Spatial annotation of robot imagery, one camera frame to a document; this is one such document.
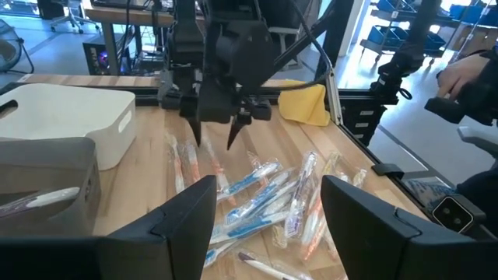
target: floor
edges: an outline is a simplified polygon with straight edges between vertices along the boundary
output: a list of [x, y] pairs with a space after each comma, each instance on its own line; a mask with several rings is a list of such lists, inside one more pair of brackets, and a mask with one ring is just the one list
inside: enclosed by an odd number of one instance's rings
[[[96, 35], [94, 26], [84, 26], [85, 33], [78, 34], [70, 26], [58, 26], [57, 32], [50, 31], [50, 23], [39, 19], [2, 17], [16, 28], [25, 40], [26, 49], [35, 64], [35, 73], [87, 75], [82, 42]], [[336, 67], [339, 88], [365, 89], [377, 79], [377, 66], [388, 62], [385, 55], [378, 65], [374, 64], [376, 54], [352, 46], [348, 56], [340, 58]], [[275, 78], [309, 81], [314, 78], [311, 69], [316, 67], [318, 54], [309, 48], [301, 54], [307, 66], [299, 70], [280, 72]], [[460, 141], [457, 125], [423, 109], [426, 101], [437, 91], [436, 73], [442, 70], [449, 57], [437, 59], [430, 67], [426, 61], [423, 68], [404, 80], [413, 100], [403, 100], [397, 106], [389, 107], [384, 113], [369, 149], [385, 163], [396, 163], [411, 177], [425, 177], [447, 184], [458, 184], [471, 175], [489, 169], [493, 158], [476, 147]], [[29, 70], [26, 59], [17, 70]], [[1, 74], [0, 86], [16, 81], [21, 75]], [[461, 125], [476, 130], [496, 133], [496, 128], [484, 127], [470, 119]]]

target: human hand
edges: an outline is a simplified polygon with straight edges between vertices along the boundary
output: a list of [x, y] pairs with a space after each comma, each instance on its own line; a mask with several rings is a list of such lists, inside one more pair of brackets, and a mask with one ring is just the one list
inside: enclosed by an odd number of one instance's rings
[[439, 85], [437, 96], [445, 97], [449, 93], [450, 100], [455, 100], [464, 84], [477, 79], [488, 61], [489, 58], [473, 54], [448, 65], [437, 78]]

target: white bin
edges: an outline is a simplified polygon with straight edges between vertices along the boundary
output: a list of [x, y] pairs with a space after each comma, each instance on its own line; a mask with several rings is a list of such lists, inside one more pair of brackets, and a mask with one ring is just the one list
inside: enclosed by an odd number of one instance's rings
[[0, 117], [0, 141], [88, 137], [100, 170], [116, 166], [136, 134], [135, 94], [119, 90], [29, 84], [0, 96], [17, 108]]

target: wooden table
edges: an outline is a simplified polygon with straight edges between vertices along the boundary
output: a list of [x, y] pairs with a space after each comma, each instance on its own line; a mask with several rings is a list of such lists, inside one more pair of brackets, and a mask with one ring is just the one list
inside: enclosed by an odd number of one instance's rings
[[[126, 10], [87, 5], [85, 6], [85, 15], [94, 22], [102, 24], [102, 33], [107, 49], [109, 70], [112, 75], [119, 75], [113, 24], [126, 24]], [[168, 27], [173, 21], [174, 19], [169, 13], [159, 12], [157, 14], [157, 27]], [[198, 17], [198, 22], [201, 23], [202, 21], [204, 21], [204, 18]], [[153, 25], [151, 11], [130, 10], [129, 24], [135, 27], [135, 32], [137, 33], [135, 36], [136, 40], [141, 40], [139, 27]]]
[[[154, 86], [156, 80], [145, 77], [26, 75], [21, 82], [46, 82], [62, 85], [91, 86]], [[161, 205], [175, 195], [174, 165], [172, 154], [164, 133], [174, 133], [179, 143], [193, 141], [188, 123], [178, 117], [176, 111], [165, 111], [157, 107], [137, 107], [138, 125], [136, 140], [124, 155], [119, 165], [100, 173], [102, 198], [96, 221], [95, 234], [107, 234], [132, 222]], [[277, 158], [284, 167], [301, 164], [302, 155], [310, 150], [318, 153], [316, 171], [321, 172], [331, 152], [340, 152], [339, 169], [354, 174], [357, 168], [367, 170], [363, 189], [389, 203], [424, 217], [418, 208], [386, 177], [378, 177], [370, 167], [372, 161], [352, 142], [340, 128], [330, 124], [319, 128], [286, 121], [278, 109], [273, 110], [271, 121], [254, 121], [242, 130], [226, 151], [226, 140], [230, 127], [222, 124], [203, 124], [202, 133], [208, 134], [215, 153], [222, 163], [230, 181], [241, 179], [252, 171], [247, 152], [259, 156], [261, 161]], [[209, 156], [203, 147], [198, 152], [199, 169], [202, 176], [212, 174]], [[186, 185], [191, 184], [190, 167], [182, 161]], [[238, 201], [248, 199], [258, 187], [250, 187], [237, 196]], [[228, 202], [218, 205], [216, 218], [222, 218], [231, 206]], [[308, 272], [315, 280], [341, 279], [343, 268], [333, 261], [326, 246], [321, 244], [309, 261], [301, 261], [299, 247], [295, 245], [283, 250], [272, 244], [272, 231], [266, 229], [251, 237], [242, 247], [270, 260], [281, 260], [293, 267]], [[261, 272], [236, 261], [231, 254], [205, 269], [202, 279], [270, 279]]]

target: yellow cloth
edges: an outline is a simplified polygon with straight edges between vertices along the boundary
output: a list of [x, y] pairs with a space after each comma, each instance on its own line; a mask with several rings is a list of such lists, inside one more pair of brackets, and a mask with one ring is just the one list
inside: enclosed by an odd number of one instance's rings
[[[300, 81], [280, 81], [280, 86], [302, 84]], [[304, 124], [327, 126], [330, 113], [325, 109], [325, 92], [322, 85], [307, 89], [282, 91], [279, 97], [279, 111], [283, 118]]]

